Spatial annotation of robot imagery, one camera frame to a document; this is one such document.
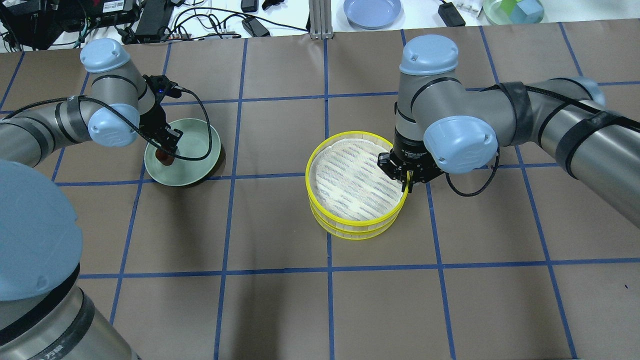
light blue plate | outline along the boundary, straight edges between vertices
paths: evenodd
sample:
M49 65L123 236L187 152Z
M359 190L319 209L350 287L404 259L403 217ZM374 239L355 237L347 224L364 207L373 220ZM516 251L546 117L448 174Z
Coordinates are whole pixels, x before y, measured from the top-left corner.
M400 0L344 0L344 14L363 29L381 29L400 15Z

power adapter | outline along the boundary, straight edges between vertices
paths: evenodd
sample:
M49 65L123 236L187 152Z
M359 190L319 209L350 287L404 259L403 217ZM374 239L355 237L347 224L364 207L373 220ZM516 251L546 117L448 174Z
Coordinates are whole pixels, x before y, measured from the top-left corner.
M258 11L258 0L242 0L240 9L244 13L255 13Z
M242 26L253 37L259 38L271 36L269 30L267 30L267 28L265 28L255 17L247 17L242 20Z
M440 15L444 24L450 28L464 26L467 24L465 19L462 19L462 16L460 16L458 9L456 9L456 6L453 5L453 3L446 3L442 1L442 4L438 7L438 15Z

light green ceramic bowl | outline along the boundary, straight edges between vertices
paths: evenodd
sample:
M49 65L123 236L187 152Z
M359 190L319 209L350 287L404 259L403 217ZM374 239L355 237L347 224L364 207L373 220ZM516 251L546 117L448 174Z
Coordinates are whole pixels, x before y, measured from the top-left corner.
M184 132L178 142L178 152L181 156L197 158L204 155L209 148L209 134L207 123L200 119L180 119L170 123L174 129ZM211 126L211 153L204 160L188 161L176 159L169 166L162 165L156 159L156 148L147 144L145 149L145 167L151 178L158 183L168 186L186 186L193 184L209 172L218 162L221 153L220 136Z

light blue joint cap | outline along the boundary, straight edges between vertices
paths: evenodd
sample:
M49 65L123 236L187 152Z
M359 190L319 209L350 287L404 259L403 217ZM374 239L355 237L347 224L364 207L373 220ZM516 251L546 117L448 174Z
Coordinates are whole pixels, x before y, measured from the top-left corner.
M598 83L594 79L587 78L585 76L576 76L575 78L568 79L571 79L576 83L584 86L584 88L587 89L595 102L602 106L606 106L607 101L605 99L604 93L602 92L602 90L600 90L600 88L598 87Z
M0 301L48 293L71 275L82 253L76 219L51 180L0 160Z
M111 107L123 115L131 124L140 126L138 109L129 104L111 104ZM124 147L132 144L138 134L126 122L107 108L100 108L89 118L89 135L102 146Z
M434 122L423 140L438 167L451 174L464 174L487 164L498 149L491 125L466 115Z
M80 52L84 68L94 74L117 69L131 60L131 55L112 38L101 38L87 44Z
M458 66L458 46L442 35L422 35L406 43L400 71L407 75L443 74Z

robotic arm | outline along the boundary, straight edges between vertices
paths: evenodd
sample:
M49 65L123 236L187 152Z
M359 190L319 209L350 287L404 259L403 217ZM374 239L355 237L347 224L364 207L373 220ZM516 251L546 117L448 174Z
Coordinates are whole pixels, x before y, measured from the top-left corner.
M588 78L525 86L501 83L467 92L456 77L458 48L448 38L409 41L400 65L396 136L378 166L412 189L444 172L487 164L498 146L536 142L640 227L640 123L605 109Z
M166 123L159 104L166 95L180 97L179 86L164 76L141 76L129 54L112 39L89 43L80 58L91 74L92 97L52 99L9 114L0 120L0 158L34 167L55 150L88 140L126 146L138 135L131 124L164 152L175 153L182 132Z

